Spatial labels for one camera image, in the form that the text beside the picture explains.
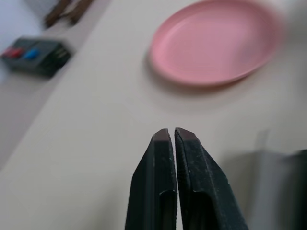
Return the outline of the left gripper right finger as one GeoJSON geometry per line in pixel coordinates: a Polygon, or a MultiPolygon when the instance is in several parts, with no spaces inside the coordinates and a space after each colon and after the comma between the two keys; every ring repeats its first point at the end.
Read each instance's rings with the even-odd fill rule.
{"type": "Polygon", "coordinates": [[[248,229],[226,175],[200,140],[182,128],[174,136],[183,229],[248,229]]]}

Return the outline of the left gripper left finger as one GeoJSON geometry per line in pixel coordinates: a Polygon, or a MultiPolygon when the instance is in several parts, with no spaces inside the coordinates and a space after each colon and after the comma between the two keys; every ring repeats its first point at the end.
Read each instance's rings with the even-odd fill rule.
{"type": "Polygon", "coordinates": [[[155,133],[131,180],[125,229],[174,230],[177,180],[167,129],[155,133]]]}

